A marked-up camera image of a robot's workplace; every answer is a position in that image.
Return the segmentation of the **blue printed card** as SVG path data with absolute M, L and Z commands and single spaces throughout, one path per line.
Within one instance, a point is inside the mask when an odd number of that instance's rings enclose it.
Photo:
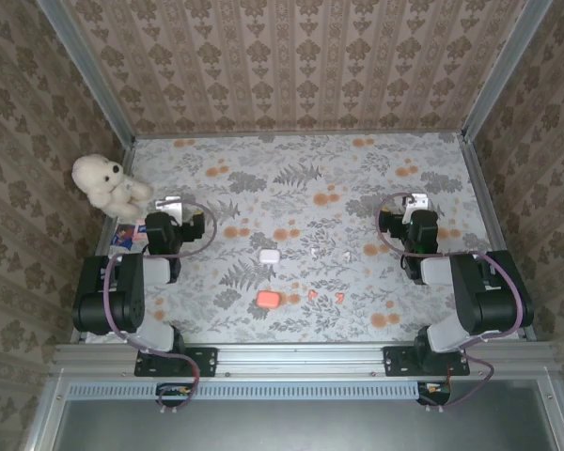
M 110 245 L 130 250 L 133 246 L 134 229 L 134 225 L 118 225 Z

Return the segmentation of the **white teddy bear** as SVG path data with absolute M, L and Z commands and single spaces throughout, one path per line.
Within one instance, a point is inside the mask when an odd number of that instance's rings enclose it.
M 92 207 L 120 220 L 139 219 L 142 210 L 135 201 L 149 200 L 153 193 L 146 183 L 126 175 L 121 164 L 100 154 L 77 159 L 71 176 Z

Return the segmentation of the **small circuit board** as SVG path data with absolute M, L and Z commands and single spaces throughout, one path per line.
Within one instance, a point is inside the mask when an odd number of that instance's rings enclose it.
M 163 409 L 179 409 L 194 392 L 194 385 L 187 383 L 160 383 L 155 388 L 156 403 Z
M 445 406 L 451 396 L 451 387 L 447 382 L 419 382 L 417 384 L 418 399 L 423 406 Z

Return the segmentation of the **grey metal panel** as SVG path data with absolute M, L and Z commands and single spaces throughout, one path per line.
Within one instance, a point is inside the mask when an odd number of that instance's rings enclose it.
M 415 401 L 68 403 L 55 451 L 557 451 L 529 385 L 493 382 L 438 412 Z

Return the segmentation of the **aluminium table side rail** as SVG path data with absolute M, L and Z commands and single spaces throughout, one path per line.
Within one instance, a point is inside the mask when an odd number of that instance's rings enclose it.
M 125 148 L 123 152 L 123 162 L 122 168 L 125 174 L 130 174 L 133 166 L 133 159 L 135 155 L 134 141 L 132 141 L 132 146 L 130 148 Z M 102 232 L 98 244 L 96 246 L 96 255 L 108 255 L 110 251 L 110 241 L 113 234 L 117 228 L 118 220 L 106 217 L 102 225 Z M 70 343 L 79 344 L 84 342 L 86 339 L 86 333 L 81 333 L 77 329 L 74 329 L 71 333 Z
M 515 271 L 513 258 L 499 241 L 501 231 L 478 159 L 466 143 L 461 149 L 491 245 L 489 251 L 471 250 L 469 257 L 450 259 L 458 289 L 458 319 L 474 335 L 466 341 L 471 345 L 515 333 L 525 322 L 525 309 L 519 285 L 509 275 Z

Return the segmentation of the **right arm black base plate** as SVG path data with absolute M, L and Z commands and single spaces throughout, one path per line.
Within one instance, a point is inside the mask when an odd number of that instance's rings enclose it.
M 410 346 L 384 347 L 387 377 L 469 376 L 470 367 L 459 352 L 436 353 Z

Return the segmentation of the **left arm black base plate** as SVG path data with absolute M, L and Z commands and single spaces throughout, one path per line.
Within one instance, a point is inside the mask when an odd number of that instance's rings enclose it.
M 200 377 L 211 378 L 216 374 L 218 349 L 209 347 L 190 347 L 185 355 L 191 358 L 199 369 Z M 164 357 L 139 351 L 134 366 L 136 377 L 173 378 L 193 377 L 191 365 L 180 358 Z

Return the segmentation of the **aluminium table end rail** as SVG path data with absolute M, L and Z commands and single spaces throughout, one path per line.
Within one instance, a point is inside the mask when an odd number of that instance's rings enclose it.
M 152 134 L 142 135 L 138 134 L 133 139 L 134 141 L 140 140 L 156 140 L 156 139 L 186 139 L 186 138 L 231 138 L 231 137 L 265 137 L 265 136 L 319 136 L 319 135 L 342 135 L 342 136 L 357 136 L 357 135 L 379 135 L 379 134 L 425 134 L 425 133 L 456 133 L 459 136 L 463 135 L 460 129 L 441 129 L 441 130 L 338 130 L 338 131 L 267 131 L 267 132 L 199 132 L 187 134 Z

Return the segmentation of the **aluminium mounting rail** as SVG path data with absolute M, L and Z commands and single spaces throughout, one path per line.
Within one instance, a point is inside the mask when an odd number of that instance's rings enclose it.
M 398 342 L 216 344 L 215 378 L 233 381 L 381 380 L 385 348 Z M 492 340 L 470 348 L 468 380 L 483 376 L 483 360 L 494 366 L 497 380 L 533 380 L 559 372 L 547 342 Z M 49 367 L 52 378 L 130 380 L 136 351 L 124 344 L 60 345 Z

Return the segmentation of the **aluminium frame post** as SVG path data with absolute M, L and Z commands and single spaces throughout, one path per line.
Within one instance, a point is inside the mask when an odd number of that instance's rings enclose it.
M 464 121 L 462 136 L 466 143 L 472 143 L 476 138 L 552 3 L 553 0 L 526 0 L 522 12 L 511 28 L 506 43 L 499 52 L 487 80 Z
M 102 74 L 98 57 L 91 52 L 89 38 L 83 36 L 81 26 L 67 12 L 64 0 L 38 0 L 38 3 L 121 145 L 126 151 L 132 150 L 133 127 L 124 114 L 115 89 Z

